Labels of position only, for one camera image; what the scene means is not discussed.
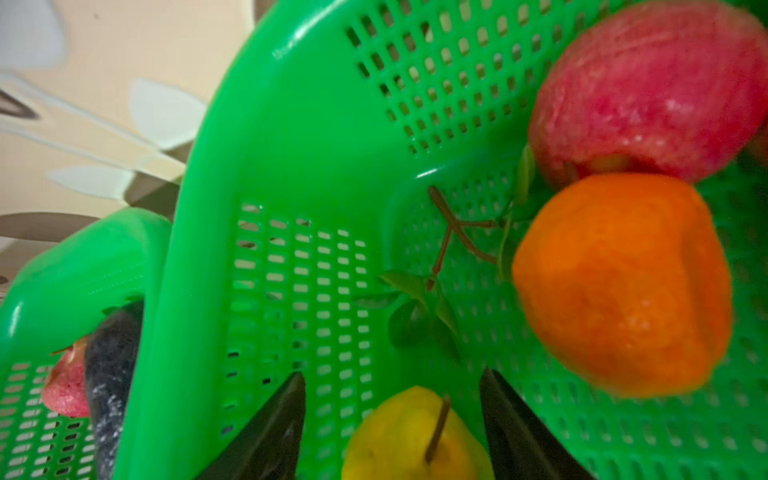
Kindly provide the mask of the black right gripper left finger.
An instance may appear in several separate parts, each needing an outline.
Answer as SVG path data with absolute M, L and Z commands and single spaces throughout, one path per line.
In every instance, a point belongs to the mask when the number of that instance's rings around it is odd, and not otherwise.
M 292 373 L 200 479 L 293 479 L 306 414 L 306 381 Z

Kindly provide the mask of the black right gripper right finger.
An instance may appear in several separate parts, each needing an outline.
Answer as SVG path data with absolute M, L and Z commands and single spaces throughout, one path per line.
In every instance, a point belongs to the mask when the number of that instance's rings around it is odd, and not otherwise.
M 485 369 L 479 391 L 497 479 L 593 479 L 500 372 Z

